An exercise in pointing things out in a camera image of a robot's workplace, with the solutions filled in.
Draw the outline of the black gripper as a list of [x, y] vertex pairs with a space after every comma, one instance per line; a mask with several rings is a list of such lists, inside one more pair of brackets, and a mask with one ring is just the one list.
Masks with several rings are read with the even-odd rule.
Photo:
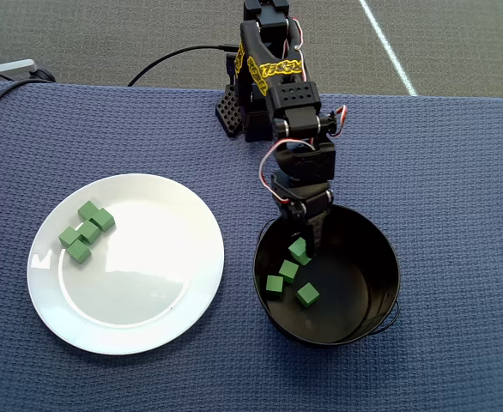
[[306, 254], [314, 258], [322, 244], [325, 212], [333, 203], [336, 149], [332, 141], [313, 144], [285, 142], [275, 150], [278, 169], [271, 174], [271, 188], [280, 198], [283, 226], [290, 237], [302, 232], [306, 219]]

